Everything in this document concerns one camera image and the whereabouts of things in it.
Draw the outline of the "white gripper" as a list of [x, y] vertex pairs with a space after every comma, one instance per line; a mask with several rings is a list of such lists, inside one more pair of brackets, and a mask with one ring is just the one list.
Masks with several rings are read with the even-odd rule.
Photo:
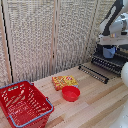
[[108, 36], [99, 35], [99, 44], [100, 45], [125, 45], [128, 44], [128, 33], [120, 32], [113, 33]]

